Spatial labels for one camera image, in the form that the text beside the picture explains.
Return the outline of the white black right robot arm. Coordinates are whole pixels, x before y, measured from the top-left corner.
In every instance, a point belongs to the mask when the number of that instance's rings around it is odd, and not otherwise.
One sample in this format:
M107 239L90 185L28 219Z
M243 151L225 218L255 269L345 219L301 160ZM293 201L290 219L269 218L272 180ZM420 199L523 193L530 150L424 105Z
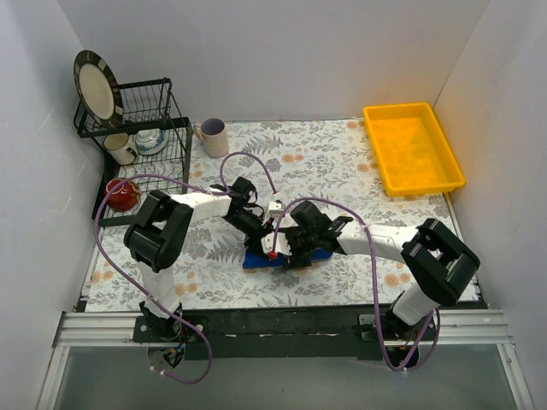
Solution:
M410 337L439 307L455 306L479 270L479 257L445 224L428 218L418 226L364 225L356 217L330 219L312 202L291 211L296 223L273 235L271 253L307 266L318 249L340 255L368 255L403 263L415 283L390 305L381 324L396 339Z

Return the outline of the blue printed t shirt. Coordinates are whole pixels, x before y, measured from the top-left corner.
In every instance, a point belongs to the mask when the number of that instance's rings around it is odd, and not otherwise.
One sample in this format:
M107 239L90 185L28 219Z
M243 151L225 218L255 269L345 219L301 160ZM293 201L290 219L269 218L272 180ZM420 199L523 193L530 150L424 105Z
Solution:
M317 249L310 257L312 265L316 262L328 261L332 258L332 252L326 252L323 249ZM242 268L244 270L258 269L258 268L283 268L284 256L280 255L275 260L267 260L261 258L261 256L253 255L249 251L245 252L244 262Z

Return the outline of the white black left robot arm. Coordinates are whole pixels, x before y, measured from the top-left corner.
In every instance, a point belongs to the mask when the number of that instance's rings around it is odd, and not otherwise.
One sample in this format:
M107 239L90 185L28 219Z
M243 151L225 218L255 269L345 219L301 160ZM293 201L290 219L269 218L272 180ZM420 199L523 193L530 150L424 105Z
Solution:
M140 310L148 328L161 340L175 340L183 328L173 265L192 224L219 217L245 235L251 251L265 255L262 238L273 231L274 219L266 209L259 215L252 212L258 206L251 201L256 197L256 187L242 177L232 186L215 184L204 193L169 195L154 190L146 197L126 231L124 244L138 263L147 292Z

